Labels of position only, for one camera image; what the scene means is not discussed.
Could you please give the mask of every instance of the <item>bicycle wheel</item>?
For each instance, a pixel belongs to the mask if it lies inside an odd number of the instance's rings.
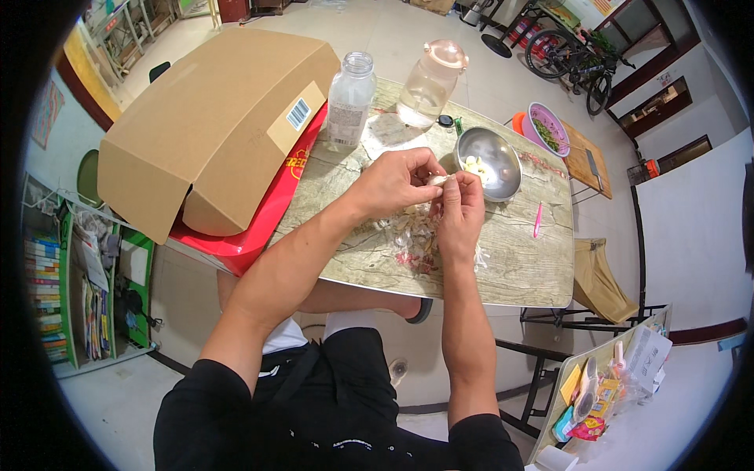
[[[587,111],[590,115],[597,116],[605,108],[611,91],[610,74],[602,74],[592,81],[587,92]]]
[[[532,51],[536,46],[549,44],[544,59],[540,59]],[[524,57],[529,70],[542,78],[558,78],[564,76],[571,63],[571,55],[576,52],[576,44],[559,29],[543,29],[535,34],[526,45]]]

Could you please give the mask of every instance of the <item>bicycle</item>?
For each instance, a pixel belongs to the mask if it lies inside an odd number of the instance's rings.
[[[573,35],[561,29],[543,29],[529,39],[524,57],[526,65],[539,77],[551,79],[568,74],[574,94],[580,94],[577,87],[586,90],[587,111],[597,116],[610,98],[611,79],[618,60],[634,69],[636,66],[612,51],[597,54],[589,48],[590,43],[597,45],[594,37],[586,32],[582,32],[582,35],[586,44],[576,41]]]

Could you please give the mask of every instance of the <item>pink bowl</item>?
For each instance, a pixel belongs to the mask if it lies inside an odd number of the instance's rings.
[[[544,142],[542,136],[539,135],[539,131],[537,131],[537,128],[534,125],[534,121],[532,121],[532,119],[539,120],[542,124],[544,124],[544,126],[553,134],[553,137],[555,139],[570,142],[568,139],[568,134],[566,134],[566,129],[563,127],[557,116],[555,116],[555,113],[550,111],[548,107],[541,103],[532,102],[532,104],[529,105],[529,112],[526,113],[526,118],[524,118],[521,123],[521,128],[523,128],[523,135],[525,138],[529,139],[536,145],[539,145],[543,149],[552,152],[558,157],[566,157],[571,151],[570,146],[559,144],[558,151],[554,151],[552,148],[550,148],[549,145]]]

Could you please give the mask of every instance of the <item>chopped green vegetable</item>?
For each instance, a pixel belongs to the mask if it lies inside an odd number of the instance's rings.
[[[557,143],[555,138],[553,138],[553,134],[550,132],[550,130],[547,129],[544,124],[542,124],[542,121],[532,118],[532,122],[534,123],[534,127],[537,128],[537,132],[539,132],[539,135],[542,137],[544,143],[549,145],[550,148],[555,152],[559,152],[560,145]]]

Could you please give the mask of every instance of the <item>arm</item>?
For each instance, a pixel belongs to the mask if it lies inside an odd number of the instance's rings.
[[[478,176],[458,172],[445,184],[438,244],[443,257],[443,357],[450,376],[448,428],[475,414],[495,414],[495,337],[477,291],[474,251],[484,221]]]
[[[364,219],[440,195],[436,187],[414,187],[412,178],[445,171],[428,148],[385,152],[337,200],[264,252],[242,276],[201,351],[236,372],[253,393],[262,345],[290,317],[317,282],[339,244]]]

